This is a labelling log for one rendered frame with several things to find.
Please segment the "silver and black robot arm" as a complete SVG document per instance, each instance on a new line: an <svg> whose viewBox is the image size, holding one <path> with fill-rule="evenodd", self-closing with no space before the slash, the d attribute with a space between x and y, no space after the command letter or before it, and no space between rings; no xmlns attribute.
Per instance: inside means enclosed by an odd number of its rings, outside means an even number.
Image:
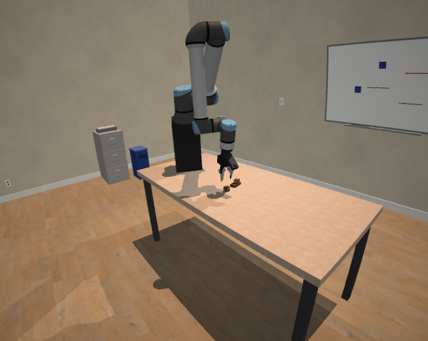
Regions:
<svg viewBox="0 0 428 341"><path fill-rule="evenodd" d="M193 123L195 134L220 132L220 148L224 150L234 149L236 122L222 116L208 119L207 106L214 105L219 100L215 82L224 44L229 39L229 25L225 21L202 21L195 24L185 40L189 49L192 86L176 87L173 95L173 121L176 124Z"/></svg>

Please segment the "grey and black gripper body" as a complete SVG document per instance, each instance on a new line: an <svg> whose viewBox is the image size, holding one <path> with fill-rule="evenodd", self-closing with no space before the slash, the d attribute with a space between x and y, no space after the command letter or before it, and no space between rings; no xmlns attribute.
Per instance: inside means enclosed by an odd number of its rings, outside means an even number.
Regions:
<svg viewBox="0 0 428 341"><path fill-rule="evenodd" d="M225 152L225 151L226 151L226 152ZM233 149L232 149L232 150L224 150L224 149L221 149L221 154L217 155L217 163L218 163L219 165L221 165L222 163L224 163L224 166L225 166L225 167L228 167L228 166L229 166L229 165L228 165L228 163L227 163L227 161L226 161L226 159L224 158L224 154L225 154L225 153L230 153L230 152L227 152L227 151L232 152L232 151L233 151Z"/></svg>

